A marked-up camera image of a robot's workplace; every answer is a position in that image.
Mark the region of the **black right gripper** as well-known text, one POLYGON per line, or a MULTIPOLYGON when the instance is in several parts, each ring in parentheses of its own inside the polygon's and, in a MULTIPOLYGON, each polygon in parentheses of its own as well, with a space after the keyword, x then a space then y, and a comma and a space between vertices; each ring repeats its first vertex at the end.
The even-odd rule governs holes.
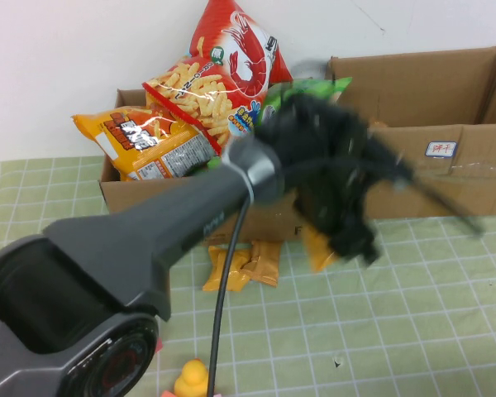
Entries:
MULTIPOLYGON (((256 127, 256 138, 278 156, 284 191, 296 192, 294 208, 319 232, 340 232, 361 223, 359 158, 367 127, 353 112, 308 93, 290 94, 256 127)), ((369 138, 367 159, 394 183, 395 217, 456 218, 482 236, 473 214, 424 180, 382 141, 369 138)))

